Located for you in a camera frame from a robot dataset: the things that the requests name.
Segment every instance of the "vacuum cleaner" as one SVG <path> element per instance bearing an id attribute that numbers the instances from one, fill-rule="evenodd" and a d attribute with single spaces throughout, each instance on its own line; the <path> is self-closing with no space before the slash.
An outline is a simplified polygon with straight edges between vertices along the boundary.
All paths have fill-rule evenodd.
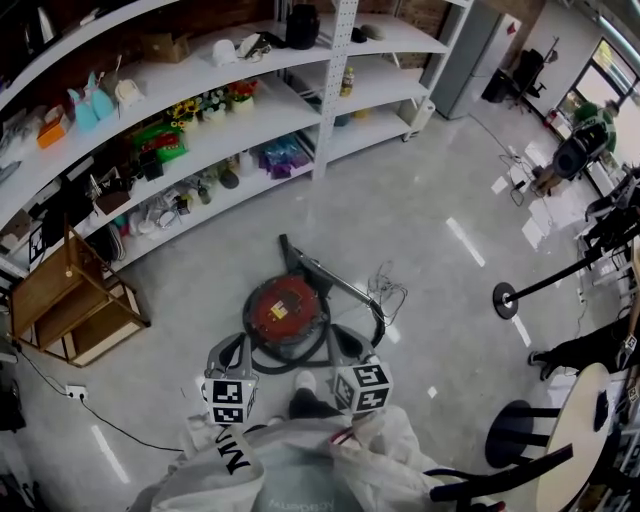
<path id="1" fill-rule="evenodd" d="M 329 360 L 310 359 L 327 341 L 331 326 L 327 298 L 333 286 L 369 308 L 376 323 L 370 341 L 375 348 L 385 332 L 380 305 L 293 247 L 287 235 L 280 235 L 278 241 L 287 272 L 265 281 L 251 293 L 243 308 L 242 321 L 251 340 L 251 351 L 257 349 L 280 365 L 265 366 L 253 360 L 253 368 L 267 375 L 281 375 L 296 368 L 332 366 Z M 341 338 L 348 337 L 344 328 L 334 327 L 342 334 Z M 311 343 L 310 347 L 299 354 L 305 343 Z"/>

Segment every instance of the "desk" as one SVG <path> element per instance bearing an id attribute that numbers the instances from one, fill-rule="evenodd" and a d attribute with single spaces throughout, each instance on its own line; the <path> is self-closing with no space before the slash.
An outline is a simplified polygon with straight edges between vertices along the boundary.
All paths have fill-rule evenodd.
<path id="1" fill-rule="evenodd" d="M 600 431 L 594 432 L 598 394 L 607 389 L 609 381 L 607 369 L 596 363 L 585 368 L 571 388 L 545 454 L 572 444 L 573 458 L 540 477 L 536 496 L 538 512 L 562 510 L 589 479 L 607 440 L 615 408 L 612 397 L 608 397 L 609 417 Z"/>

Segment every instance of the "red vacuum lid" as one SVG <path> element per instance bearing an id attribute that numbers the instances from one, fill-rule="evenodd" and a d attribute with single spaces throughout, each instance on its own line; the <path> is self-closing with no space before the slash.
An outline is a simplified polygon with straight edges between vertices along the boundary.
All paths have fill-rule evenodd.
<path id="1" fill-rule="evenodd" d="M 301 276 L 278 277 L 260 291 L 251 324 L 272 343 L 295 343 L 317 325 L 320 301 Z"/>

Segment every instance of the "office chair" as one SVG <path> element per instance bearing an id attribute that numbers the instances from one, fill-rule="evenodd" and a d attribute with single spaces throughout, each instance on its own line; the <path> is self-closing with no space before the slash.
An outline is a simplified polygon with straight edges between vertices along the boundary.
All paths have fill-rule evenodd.
<path id="1" fill-rule="evenodd" d="M 573 446 L 567 445 L 564 448 L 549 453 L 544 457 L 532 460 L 526 464 L 506 469 L 494 475 L 472 475 L 463 473 L 455 469 L 438 468 L 425 471 L 427 476 L 453 476 L 466 480 L 447 485 L 435 487 L 429 493 L 431 501 L 434 503 L 443 501 L 456 501 L 456 512 L 475 512 L 478 510 L 490 511 L 491 507 L 479 507 L 478 504 L 471 505 L 472 498 L 489 496 L 500 492 L 510 491 L 531 480 L 539 478 L 545 473 L 558 467 L 560 464 L 573 457 Z"/>

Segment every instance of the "stanchion pole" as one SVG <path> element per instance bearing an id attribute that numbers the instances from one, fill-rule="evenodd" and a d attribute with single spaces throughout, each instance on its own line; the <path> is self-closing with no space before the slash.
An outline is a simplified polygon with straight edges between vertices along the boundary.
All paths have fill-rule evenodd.
<path id="1" fill-rule="evenodd" d="M 616 245 L 614 247 L 608 248 L 607 251 L 617 249 L 618 247 L 625 245 L 627 242 L 629 242 L 629 240 L 631 240 L 638 234 L 640 234 L 640 223 L 636 224 L 629 231 L 627 231 L 622 236 L 622 239 L 616 242 Z M 522 297 L 526 297 L 527 295 L 531 295 L 532 293 L 535 293 L 538 290 L 541 290 L 542 288 L 545 288 L 550 284 L 553 284 L 556 281 L 559 281 L 560 279 L 563 279 L 573 274 L 574 272 L 577 272 L 578 270 L 583 269 L 584 267 L 591 265 L 592 263 L 595 263 L 600 258 L 602 258 L 602 254 L 594 251 L 594 254 L 582 258 L 581 260 L 577 261 L 573 265 L 568 266 L 564 270 L 561 270 L 560 272 L 553 274 L 552 276 L 549 276 L 546 279 L 543 279 L 542 281 L 539 281 L 538 283 L 525 288 L 524 290 L 520 290 L 519 292 L 516 292 L 515 288 L 509 283 L 498 283 L 493 289 L 493 307 L 495 308 L 496 313 L 498 313 L 501 318 L 509 320 L 510 318 L 513 318 L 518 312 L 519 299 L 521 299 Z"/>

